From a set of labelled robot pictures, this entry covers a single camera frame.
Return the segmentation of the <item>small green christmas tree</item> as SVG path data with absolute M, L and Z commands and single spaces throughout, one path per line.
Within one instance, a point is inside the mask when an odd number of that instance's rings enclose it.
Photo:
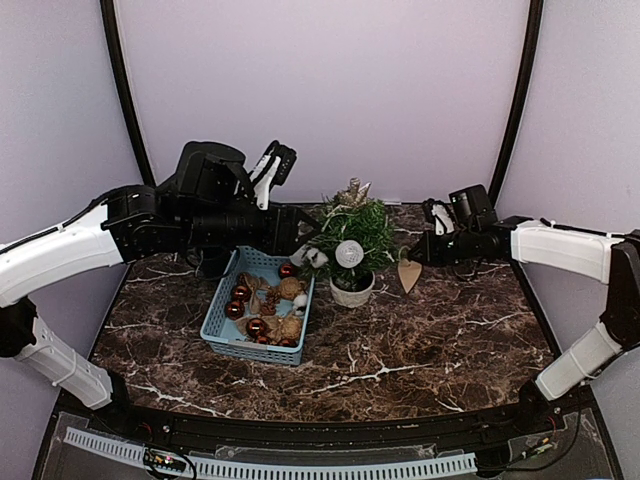
M 317 219 L 322 231 L 309 242 L 309 246 L 326 254 L 329 261 L 321 268 L 303 265 L 301 277 L 306 280 L 335 278 L 344 281 L 344 289 L 349 289 L 369 272 L 384 270 L 398 260 L 394 226 L 380 200 L 370 199 L 366 205 L 352 209 L 336 205 L 333 199 L 321 205 Z M 364 259 L 355 268 L 343 268 L 336 261 L 335 249 L 345 240 L 355 240 L 364 249 Z

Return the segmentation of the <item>white woven ball light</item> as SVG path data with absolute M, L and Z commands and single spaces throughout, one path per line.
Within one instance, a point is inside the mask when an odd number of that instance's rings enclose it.
M 337 263 L 346 269 L 355 268 L 364 259 L 364 249 L 355 240 L 342 241 L 335 249 Z

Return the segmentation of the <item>tan wooden heart ornament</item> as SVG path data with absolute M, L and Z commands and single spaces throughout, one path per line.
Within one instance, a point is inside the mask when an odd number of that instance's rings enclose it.
M 409 247 L 402 246 L 399 249 L 399 259 L 397 263 L 397 274 L 405 294 L 409 294 L 418 282 L 423 266 L 409 258 Z

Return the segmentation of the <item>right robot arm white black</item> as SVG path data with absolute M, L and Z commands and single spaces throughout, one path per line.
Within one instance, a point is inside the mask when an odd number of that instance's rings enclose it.
M 510 413 L 517 432 L 534 432 L 549 416 L 547 402 L 638 347 L 638 231 L 608 233 L 525 216 L 499 219 L 481 184 L 451 193 L 447 204 L 428 200 L 423 210 L 434 227 L 409 250 L 411 261 L 432 267 L 467 260 L 533 263 L 586 276 L 608 288 L 596 325 L 524 389 L 524 401 Z

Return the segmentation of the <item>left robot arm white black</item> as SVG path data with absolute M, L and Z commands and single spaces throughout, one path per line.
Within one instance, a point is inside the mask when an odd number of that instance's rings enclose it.
M 102 267 L 159 253 L 251 246 L 265 254 L 298 251 L 321 230 L 298 207 L 273 203 L 296 152 L 272 141 L 256 166 L 234 147 L 190 141 L 160 185 L 130 185 L 93 199 L 72 218 L 1 248 L 1 355 L 23 362 L 74 395 L 120 436 L 141 427 L 124 380 L 63 342 L 29 296 Z

